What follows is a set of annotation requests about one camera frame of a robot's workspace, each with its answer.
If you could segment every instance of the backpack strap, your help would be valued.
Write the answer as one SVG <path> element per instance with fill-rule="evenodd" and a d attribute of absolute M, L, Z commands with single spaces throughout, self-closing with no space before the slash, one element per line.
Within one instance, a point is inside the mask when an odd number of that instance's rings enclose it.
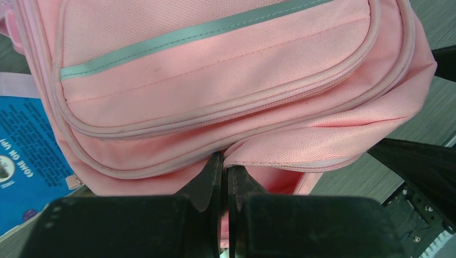
<path fill-rule="evenodd" d="M 6 29 L 6 12 L 11 10 L 11 4 L 6 3 L 4 5 L 0 5 L 0 34 L 9 37 L 8 30 Z"/>
<path fill-rule="evenodd" d="M 40 98 L 30 74 L 0 73 L 0 96 Z"/>

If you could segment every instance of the zipper pull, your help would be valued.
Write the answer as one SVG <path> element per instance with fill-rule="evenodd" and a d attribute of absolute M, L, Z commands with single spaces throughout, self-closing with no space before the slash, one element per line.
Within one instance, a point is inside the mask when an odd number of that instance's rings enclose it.
<path fill-rule="evenodd" d="M 76 174 L 72 174 L 71 176 L 68 176 L 65 178 L 65 181 L 67 182 L 68 189 L 69 190 L 74 190 L 80 186 L 82 186 L 81 180 L 76 176 Z"/>

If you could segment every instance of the gray floor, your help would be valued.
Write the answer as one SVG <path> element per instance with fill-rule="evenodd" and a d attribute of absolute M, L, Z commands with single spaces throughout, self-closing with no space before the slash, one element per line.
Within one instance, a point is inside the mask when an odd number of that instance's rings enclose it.
<path fill-rule="evenodd" d="M 456 45 L 455 0 L 411 0 L 411 3 L 433 49 Z M 12 50 L 4 37 L 0 37 L 0 71 L 29 72 L 25 59 Z M 455 114 L 456 84 L 435 78 L 423 111 L 390 137 L 442 145 L 456 132 Z M 365 155 L 351 166 L 326 173 L 312 194 L 366 196 L 383 202 L 401 183 L 389 169 Z M 32 225 L 0 242 L 0 256 L 17 257 Z"/>

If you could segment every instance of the pink backpack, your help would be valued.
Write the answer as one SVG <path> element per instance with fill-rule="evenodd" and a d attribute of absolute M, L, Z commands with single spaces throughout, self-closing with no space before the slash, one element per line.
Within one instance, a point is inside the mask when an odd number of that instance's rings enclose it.
<path fill-rule="evenodd" d="M 412 118 L 436 69 L 408 0 L 14 4 L 69 183 L 98 195 L 173 194 L 217 151 L 306 195 Z"/>

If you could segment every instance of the stitching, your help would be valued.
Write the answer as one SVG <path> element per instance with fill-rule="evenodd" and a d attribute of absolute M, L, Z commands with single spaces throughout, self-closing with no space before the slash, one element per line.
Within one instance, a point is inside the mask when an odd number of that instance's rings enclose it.
<path fill-rule="evenodd" d="M 368 123 L 368 124 L 363 124 L 363 125 L 356 125 L 356 126 L 345 126 L 345 127 L 365 127 L 365 126 L 370 126 L 370 125 L 375 125 L 375 124 L 380 124 L 380 123 L 387 123 L 387 122 L 396 122 L 398 120 L 403 120 L 403 119 L 410 119 L 412 118 L 414 115 L 409 115 L 409 116 L 404 116 L 404 117 L 397 117 L 397 118 L 391 118 L 391 119 L 385 119 L 385 120 L 380 120 L 380 121 L 375 121 L 375 122 L 372 122 L 372 123 Z M 305 128 L 336 128 L 336 127 L 305 127 Z M 367 150 L 365 150 L 364 152 L 360 153 L 360 154 L 356 154 L 355 156 L 352 156 L 351 159 L 354 159 L 356 157 L 359 158 L 360 155 L 362 154 L 365 154 L 367 153 L 367 151 L 369 150 L 370 148 L 368 148 Z M 320 161 L 326 161 L 328 159 L 343 159 L 344 157 L 341 157 L 341 156 L 329 156 L 329 157 L 325 157 L 325 158 L 321 158 L 321 159 L 317 159 L 317 160 L 314 160 L 314 161 L 311 161 L 312 163 L 313 162 L 320 162 Z M 238 164 L 246 164 L 246 165 L 250 165 L 250 166 L 287 166 L 288 164 L 296 164 L 296 162 L 280 162 L 280 161 L 272 161 L 272 162 L 249 162 L 249 161 L 231 161 L 228 165 L 238 165 Z"/>
<path fill-rule="evenodd" d="M 157 48 L 165 47 L 165 46 L 168 46 L 168 45 L 171 45 L 171 44 L 174 44 L 174 43 L 178 43 L 178 42 L 180 42 L 180 41 L 184 41 L 184 40 L 188 40 L 188 39 L 200 37 L 200 36 L 203 36 L 203 35 L 207 35 L 207 34 L 219 32 L 219 31 L 223 31 L 223 30 L 228 30 L 228 29 L 230 29 L 230 28 L 238 27 L 238 26 L 241 26 L 241 25 L 244 25 L 244 24 L 247 24 L 247 23 L 251 23 L 251 22 L 255 22 L 255 21 L 257 21 L 257 20 L 263 20 L 263 19 L 266 19 L 266 18 L 269 18 L 269 17 L 272 17 L 272 16 L 277 16 L 277 15 L 280 15 L 280 14 L 282 14 L 282 13 L 284 13 L 284 12 L 293 11 L 293 10 L 296 10 L 296 9 L 299 9 L 299 8 L 302 8 L 302 7 L 311 5 L 311 4 L 315 4 L 315 3 L 318 3 L 318 2 L 321 2 L 321 1 L 324 1 L 324 0 L 317 0 L 317 1 L 314 1 L 314 2 L 312 2 L 312 3 L 308 3 L 308 4 L 296 6 L 296 7 L 290 8 L 290 9 L 288 9 L 288 10 L 283 10 L 283 11 L 280 11 L 280 12 L 272 13 L 272 14 L 270 14 L 270 15 L 266 15 L 266 16 L 259 17 L 259 18 L 256 18 L 256 19 L 251 19 L 251 20 L 248 20 L 248 21 L 244 21 L 244 22 L 242 22 L 242 23 L 230 25 L 230 26 L 225 27 L 225 28 L 219 28 L 219 29 L 217 29 L 217 30 L 213 30 L 213 31 L 201 33 L 201 34 L 198 34 L 198 35 L 190 36 L 190 37 L 187 37 L 187 38 L 179 39 L 179 40 L 176 40 L 176 41 L 168 42 L 168 43 L 166 43 L 166 44 L 163 44 L 163 45 L 160 45 L 160 46 L 157 46 L 157 47 L 153 47 L 153 48 L 150 48 L 150 49 L 147 49 L 147 50 L 143 50 L 143 51 L 141 51 L 141 52 L 139 52 L 139 53 L 132 54 L 132 55 L 129 55 L 129 56 L 127 56 L 127 57 L 121 58 L 121 59 L 119 59 L 119 60 L 116 60 L 116 61 L 107 63 L 107 64 L 105 64 L 105 65 L 99 66 L 99 67 L 94 68 L 94 69 L 89 70 L 89 71 L 84 71 L 84 72 L 81 72 L 81 73 L 65 74 L 65 75 L 61 76 L 60 79 L 64 79 L 65 77 L 72 76 L 72 75 L 81 75 L 81 74 L 91 73 L 91 72 L 93 72 L 93 71 L 100 70 L 100 69 L 102 69 L 102 68 L 104 68 L 104 67 L 110 66 L 110 65 L 115 64 L 115 63 L 117 63 L 117 62 L 121 62 L 121 61 L 123 61 L 123 60 L 125 60 L 125 59 L 129 59 L 129 58 L 132 58 L 132 57 L 134 57 L 134 56 L 137 56 L 137 55 L 140 55 L 140 54 L 143 54 L 143 53 L 152 51 L 152 50 L 155 50 L 155 49 L 157 49 Z"/>
<path fill-rule="evenodd" d="M 362 20 L 366 20 L 366 19 L 369 19 L 369 18 L 362 18 L 362 19 L 354 20 L 352 22 L 341 24 L 341 25 L 338 25 L 338 26 L 333 27 L 333 28 L 328 28 L 327 30 L 320 31 L 320 32 L 312 34 L 312 35 L 307 35 L 306 37 L 294 39 L 292 41 L 287 41 L 287 42 L 281 43 L 279 45 L 270 46 L 270 47 L 267 47 L 267 48 L 264 48 L 264 49 L 260 49 L 260 50 L 257 50 L 257 51 L 253 51 L 253 52 L 250 52 L 250 53 L 246 53 L 246 54 L 243 54 L 243 55 L 240 55 L 240 56 L 235 56 L 233 58 L 229 58 L 229 59 L 226 59 L 226 60 L 223 60 L 223 61 L 212 63 L 212 64 L 209 64 L 207 66 L 200 67 L 198 69 L 195 69 L 195 70 L 192 70 L 192 71 L 188 71 L 186 73 L 179 74 L 179 75 L 176 75 L 176 76 L 173 76 L 173 77 L 161 80 L 161 81 L 153 82 L 153 83 L 150 83 L 150 84 L 145 84 L 145 85 L 139 86 L 137 88 L 128 89 L 128 90 L 124 90 L 124 91 L 120 91 L 120 92 L 115 92 L 115 93 L 112 93 L 112 94 L 109 94 L 109 95 L 105 95 L 105 96 L 99 96 L 99 97 L 88 98 L 88 99 L 80 99 L 80 100 L 76 100 L 76 101 L 68 101 L 67 103 L 70 104 L 70 103 L 77 103 L 77 102 L 83 102 L 83 101 L 91 101 L 91 100 L 95 100 L 95 99 L 101 99 L 101 98 L 105 98 L 105 97 L 114 96 L 114 95 L 117 95 L 117 94 L 122 94 L 122 93 L 125 93 L 125 92 L 128 92 L 128 91 L 138 90 L 138 89 L 141 89 L 141 88 L 144 88 L 144 87 L 152 86 L 152 85 L 159 84 L 159 83 L 162 83 L 162 82 L 165 82 L 165 81 L 169 81 L 169 80 L 172 80 L 172 79 L 184 76 L 184 75 L 188 75 L 188 74 L 194 73 L 196 71 L 203 70 L 205 68 L 209 68 L 209 67 L 215 66 L 215 65 L 217 65 L 219 63 L 224 63 L 224 62 L 228 62 L 228 61 L 231 61 L 231 60 L 234 60 L 234 59 L 237 59 L 237 58 L 242 58 L 242 57 L 245 57 L 245 56 L 248 56 L 248 55 L 251 55 L 251 54 L 260 53 L 262 51 L 266 51 L 266 50 L 269 50 L 269 49 L 272 49 L 272 48 L 275 48 L 275 47 L 280 47 L 280 46 L 286 45 L 288 43 L 296 42 L 298 40 L 303 40 L 303 39 L 306 39 L 306 38 L 309 38 L 309 37 L 312 37 L 312 36 L 315 36 L 315 35 L 319 35 L 319 34 L 325 33 L 327 31 L 333 30 L 335 28 L 338 28 L 338 27 L 341 27 L 341 26 L 345 26 L 345 25 L 350 24 L 350 23 L 356 23 L 356 22 L 359 22 L 359 21 L 362 21 Z"/>

